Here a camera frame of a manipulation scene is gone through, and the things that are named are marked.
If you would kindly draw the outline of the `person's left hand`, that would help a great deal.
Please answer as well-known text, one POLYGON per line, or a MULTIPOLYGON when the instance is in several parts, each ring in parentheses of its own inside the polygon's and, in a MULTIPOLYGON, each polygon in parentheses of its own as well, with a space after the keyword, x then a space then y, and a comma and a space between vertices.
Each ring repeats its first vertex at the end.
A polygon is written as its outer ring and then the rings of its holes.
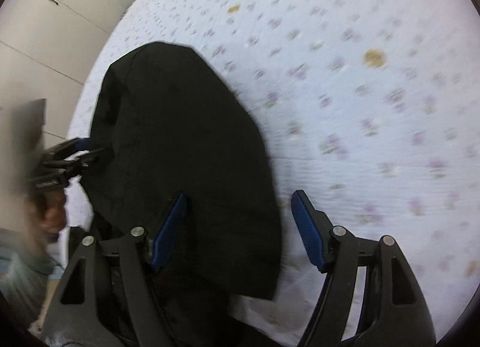
POLYGON ((37 224, 41 239, 47 244, 55 243, 59 239, 59 233, 67 225, 67 196, 64 190, 40 193, 35 195, 33 200, 38 211, 37 224))

